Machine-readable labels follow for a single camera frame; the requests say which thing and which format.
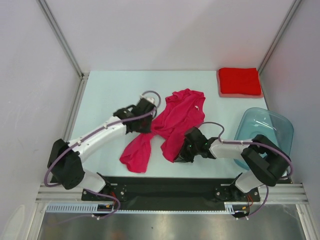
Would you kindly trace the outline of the magenta pink t shirt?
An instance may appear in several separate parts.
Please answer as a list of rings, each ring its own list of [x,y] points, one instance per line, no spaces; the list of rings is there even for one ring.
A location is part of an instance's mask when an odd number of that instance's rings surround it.
[[[185,132],[204,122],[205,94],[184,89],[165,98],[165,109],[152,121],[151,132],[141,133],[121,154],[119,161],[133,173],[145,173],[152,154],[151,141],[155,136],[164,139],[160,146],[163,157],[173,162],[183,146]]]

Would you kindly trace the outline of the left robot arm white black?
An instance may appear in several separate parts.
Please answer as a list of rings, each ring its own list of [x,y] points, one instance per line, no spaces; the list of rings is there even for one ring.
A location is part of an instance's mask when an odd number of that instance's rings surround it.
[[[111,188],[99,173],[84,169],[83,163],[104,144],[128,133],[149,133],[157,111],[152,97],[141,97],[136,105],[118,109],[99,127],[70,141],[53,143],[44,177],[46,187],[80,187],[92,191],[100,200],[110,196]]]

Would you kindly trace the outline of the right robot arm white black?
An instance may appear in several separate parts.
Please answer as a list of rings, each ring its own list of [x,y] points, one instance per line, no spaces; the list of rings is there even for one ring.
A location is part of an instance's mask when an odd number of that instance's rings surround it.
[[[232,201],[242,201],[252,189],[265,185],[274,187],[283,177],[292,162],[266,136],[258,134],[251,140],[226,141],[219,137],[206,138],[197,127],[184,134],[183,145],[173,160],[178,163],[192,163],[195,156],[205,159],[243,160],[249,170],[239,174],[224,189]]]

